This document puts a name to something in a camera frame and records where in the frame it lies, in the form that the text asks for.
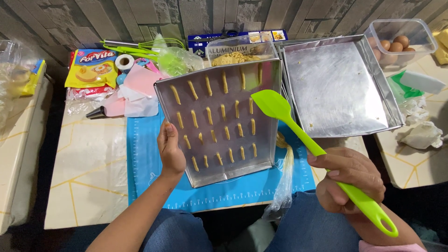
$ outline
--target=baking tray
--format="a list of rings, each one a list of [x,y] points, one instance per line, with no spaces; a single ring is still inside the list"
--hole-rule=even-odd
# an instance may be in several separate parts
[[[258,82],[259,66],[262,69],[262,81]],[[241,89],[240,69],[245,73],[246,89]],[[222,71],[226,73],[228,93],[224,93]],[[181,76],[159,80],[154,86],[166,119],[173,123],[179,131],[179,146],[187,160],[186,174],[193,188],[205,186],[226,179],[271,168],[274,164],[276,146],[276,119],[263,114],[253,103],[253,114],[249,112],[249,97],[263,89],[272,89],[280,93],[282,64],[278,58],[223,65],[195,71]],[[208,95],[205,75],[208,76],[212,96]],[[195,100],[188,81],[191,81],[198,99]],[[180,98],[181,105],[176,102],[171,89],[173,85]],[[239,101],[239,116],[236,118],[235,101]],[[221,113],[224,104],[226,119]],[[206,107],[210,107],[213,125],[209,124]],[[195,128],[191,110],[195,111],[198,128]],[[177,112],[180,113],[181,129]],[[255,135],[252,135],[252,122],[255,120]],[[237,124],[241,124],[244,137],[239,136]],[[227,140],[224,127],[227,126],[230,140]],[[217,142],[214,143],[211,130]],[[204,145],[198,138],[202,133]],[[184,140],[187,135],[191,149]],[[252,144],[255,143],[257,157],[254,157]],[[244,148],[245,160],[241,157],[240,147]],[[229,148],[232,149],[234,163],[230,160]],[[216,153],[219,152],[223,165],[220,165]],[[209,167],[204,165],[203,156],[207,155]],[[199,171],[195,171],[192,157],[195,157]]]
[[[368,135],[404,125],[364,35],[282,46],[292,104],[310,137]]]

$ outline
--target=clear plastic container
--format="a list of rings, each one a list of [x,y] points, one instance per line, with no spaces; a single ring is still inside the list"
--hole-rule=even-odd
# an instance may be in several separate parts
[[[237,36],[228,39],[218,39],[210,42],[205,48],[207,59],[211,66],[236,64],[246,61],[257,61],[278,58],[272,37],[263,32],[254,32],[249,35]]]
[[[418,18],[413,19],[377,19],[370,23],[364,32],[374,53],[381,54],[378,60],[381,67],[388,65],[406,66],[421,57],[433,53],[438,45],[426,23]],[[414,52],[389,52],[380,41],[392,43],[397,36],[404,35],[409,39],[409,48]]]

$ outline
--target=cookie dough stick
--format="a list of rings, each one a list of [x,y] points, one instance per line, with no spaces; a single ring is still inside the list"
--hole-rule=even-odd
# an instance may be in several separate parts
[[[187,143],[187,147],[188,147],[188,149],[191,149],[190,141],[188,141],[188,137],[187,137],[187,135],[184,135],[184,140],[185,140],[185,142]]]
[[[220,165],[223,165],[223,161],[221,159],[221,155],[219,152],[216,153],[216,156],[218,157],[218,160],[220,161]]]
[[[228,133],[228,127],[224,127],[225,130],[225,136],[227,137],[227,140],[230,140],[230,134]]]
[[[228,89],[227,89],[227,80],[225,78],[225,72],[224,70],[221,73],[222,77],[223,77],[223,85],[224,85],[224,94],[228,93]]]
[[[240,67],[240,75],[241,75],[241,89],[246,89],[246,77],[244,76],[242,67]]]
[[[243,149],[242,146],[240,147],[240,150],[241,150],[241,157],[243,158],[243,160],[245,160],[245,158],[244,158],[244,149]]]
[[[205,168],[208,168],[207,155],[204,155],[204,165],[205,165]]]
[[[232,163],[235,163],[235,161],[233,160],[233,155],[232,155],[232,149],[231,148],[228,149],[228,154],[230,155],[230,161],[232,161]]]
[[[199,141],[201,141],[202,145],[204,145],[204,140],[202,139],[202,133],[199,133]]]
[[[197,100],[198,96],[196,95],[196,91],[194,90],[193,83],[191,83],[190,80],[187,82],[188,82],[188,85],[190,86],[191,92],[193,93],[194,99]]]
[[[174,98],[176,98],[176,102],[177,102],[177,104],[181,104],[181,100],[179,99],[179,95],[178,95],[178,93],[177,93],[177,89],[176,89],[176,87],[175,86],[173,86],[173,85],[169,85],[170,87],[171,87],[171,90],[172,90],[172,92],[174,93]]]
[[[213,142],[217,142],[217,140],[216,140],[216,136],[215,136],[215,131],[214,130],[211,130],[210,131],[211,132],[211,137],[213,138]]]
[[[257,157],[257,146],[255,146],[255,143],[252,143],[252,147],[254,148],[254,157]]]
[[[191,160],[193,161],[194,169],[195,169],[196,171],[199,171],[198,164],[196,164],[196,158],[195,158],[194,156],[192,156],[192,157],[191,157]]]
[[[210,81],[208,80],[208,75],[205,75],[205,85],[207,86],[208,95],[211,96],[211,88],[210,88]]]
[[[181,117],[181,113],[177,112],[177,120],[179,121],[179,127],[181,127],[181,129],[184,128],[184,124],[182,123],[182,117]]]
[[[250,121],[252,122],[252,135],[255,135],[255,120],[252,118]]]
[[[254,113],[254,99],[252,97],[249,98],[249,112],[250,114]]]
[[[210,123],[210,125],[213,125],[213,121],[211,119],[210,107],[206,107],[205,109],[207,110],[207,114],[208,114],[208,122]]]
[[[241,123],[238,123],[238,131],[240,132],[240,137],[244,137],[243,129],[241,128]]]
[[[191,116],[193,117],[194,127],[197,129],[198,128],[198,121],[196,120],[196,113],[194,112],[194,110],[191,110]]]
[[[240,118],[240,110],[238,109],[238,104],[239,104],[240,102],[238,101],[238,100],[236,100],[235,101],[235,113],[236,113],[236,117],[237,118]]]
[[[224,122],[226,122],[227,118],[225,117],[225,107],[224,107],[224,104],[221,104],[221,113],[223,114]]]
[[[261,85],[262,75],[263,75],[263,63],[258,63],[258,85]]]

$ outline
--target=person's right hand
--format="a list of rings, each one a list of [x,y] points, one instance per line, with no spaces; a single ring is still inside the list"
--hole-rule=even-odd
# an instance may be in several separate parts
[[[162,174],[167,177],[179,177],[185,172],[187,162],[184,153],[177,145],[179,133],[174,124],[166,119],[160,126],[157,145],[159,146],[160,158],[162,159]]]
[[[386,187],[379,171],[368,157],[349,148],[329,148],[327,154],[308,154],[308,163],[317,168],[325,168],[325,178],[317,185],[316,195],[322,207],[331,213],[360,213],[348,195],[335,181],[352,184],[380,204]]]

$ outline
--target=blue silicone baking mat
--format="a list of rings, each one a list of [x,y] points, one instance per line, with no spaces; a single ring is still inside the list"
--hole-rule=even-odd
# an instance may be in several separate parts
[[[162,162],[156,138],[163,119],[163,113],[153,117],[128,118],[129,204],[160,175]],[[306,162],[305,146],[282,122],[279,122],[279,131],[294,150],[293,192],[315,189],[311,168]],[[277,147],[272,168],[199,188],[192,188],[184,174],[164,208],[196,212],[272,200],[282,175],[285,155],[286,149]]]

